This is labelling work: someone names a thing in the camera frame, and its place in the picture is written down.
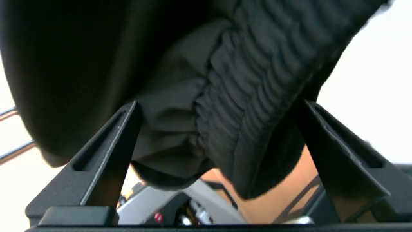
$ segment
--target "black fabric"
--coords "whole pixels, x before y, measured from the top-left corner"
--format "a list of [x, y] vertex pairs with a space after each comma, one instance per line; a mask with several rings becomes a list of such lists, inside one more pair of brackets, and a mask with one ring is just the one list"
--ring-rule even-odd
[[141, 177], [183, 188], [218, 167], [253, 198], [294, 168], [304, 145], [296, 103], [315, 100], [383, 2], [135, 1], [81, 11], [55, 3], [40, 12], [9, 3], [1, 51], [16, 105], [49, 162], [74, 155], [134, 95], [145, 119], [132, 161]]

